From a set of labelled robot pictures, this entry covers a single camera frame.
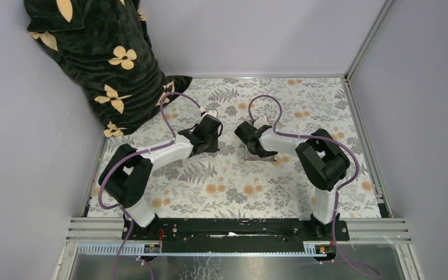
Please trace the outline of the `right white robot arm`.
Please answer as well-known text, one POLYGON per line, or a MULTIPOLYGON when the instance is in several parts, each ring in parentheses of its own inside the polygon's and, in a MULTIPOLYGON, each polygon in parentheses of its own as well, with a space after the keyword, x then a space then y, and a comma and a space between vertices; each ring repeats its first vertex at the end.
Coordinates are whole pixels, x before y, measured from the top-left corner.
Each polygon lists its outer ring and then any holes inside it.
POLYGON ((275 131, 266 124, 256 128, 245 121, 234 133, 252 155, 267 158, 284 153, 298 157, 307 178, 316 188, 312 235, 319 240, 328 239, 334 233, 332 221, 337 215, 338 192, 354 181, 360 171, 354 153, 324 129, 311 135, 296 135, 275 131))

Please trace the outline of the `white cardboard paper box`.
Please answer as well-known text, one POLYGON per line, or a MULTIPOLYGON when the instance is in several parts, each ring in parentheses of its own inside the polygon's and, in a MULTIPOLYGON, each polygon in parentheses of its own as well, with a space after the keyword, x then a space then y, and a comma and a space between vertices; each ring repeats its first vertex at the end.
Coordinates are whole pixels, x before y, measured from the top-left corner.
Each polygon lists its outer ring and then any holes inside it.
POLYGON ((248 127, 244 129, 243 135, 245 138, 245 160, 275 162, 277 152, 267 151, 260 143, 261 134, 267 129, 272 128, 270 125, 265 125, 261 128, 248 127))

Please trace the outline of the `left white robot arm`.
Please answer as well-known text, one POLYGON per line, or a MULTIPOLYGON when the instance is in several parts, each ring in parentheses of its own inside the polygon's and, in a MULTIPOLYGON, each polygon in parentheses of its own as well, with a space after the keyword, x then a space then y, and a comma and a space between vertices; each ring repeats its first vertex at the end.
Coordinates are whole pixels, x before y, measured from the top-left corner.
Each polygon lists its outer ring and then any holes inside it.
POLYGON ((171 141, 135 149, 121 145, 109 161, 98 183, 115 199, 135 225, 135 232, 143 239, 156 236, 156 214, 143 198, 150 175, 155 170, 178 160, 219 150, 218 138, 222 123, 215 110, 202 115, 200 123, 176 134, 171 141))

